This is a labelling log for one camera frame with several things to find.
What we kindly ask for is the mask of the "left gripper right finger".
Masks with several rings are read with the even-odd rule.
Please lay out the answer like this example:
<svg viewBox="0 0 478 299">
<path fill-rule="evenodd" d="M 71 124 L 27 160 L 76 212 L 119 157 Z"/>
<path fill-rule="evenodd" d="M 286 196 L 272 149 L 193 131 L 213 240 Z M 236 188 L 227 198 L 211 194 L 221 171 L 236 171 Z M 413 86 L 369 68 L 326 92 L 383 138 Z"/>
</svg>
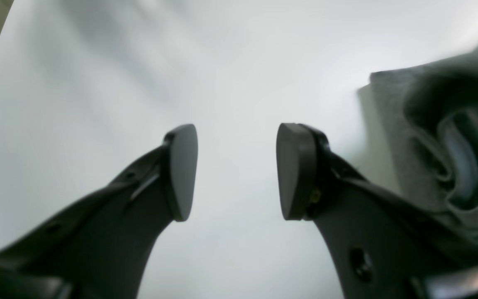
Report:
<svg viewBox="0 0 478 299">
<path fill-rule="evenodd" d="M 346 299 L 478 299 L 478 244 L 369 182 L 322 131 L 280 124 L 276 159 L 283 218 L 315 224 Z"/>
</svg>

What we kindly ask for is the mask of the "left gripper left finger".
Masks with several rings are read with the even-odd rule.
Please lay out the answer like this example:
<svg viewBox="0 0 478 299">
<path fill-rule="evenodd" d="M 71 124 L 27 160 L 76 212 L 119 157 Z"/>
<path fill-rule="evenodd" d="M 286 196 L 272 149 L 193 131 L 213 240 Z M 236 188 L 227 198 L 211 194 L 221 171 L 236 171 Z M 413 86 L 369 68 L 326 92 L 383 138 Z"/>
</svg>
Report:
<svg viewBox="0 0 478 299">
<path fill-rule="evenodd" d="M 107 186 L 0 250 L 0 299 L 134 299 L 152 248 L 188 219 L 198 161 L 195 125 L 169 131 Z"/>
</svg>

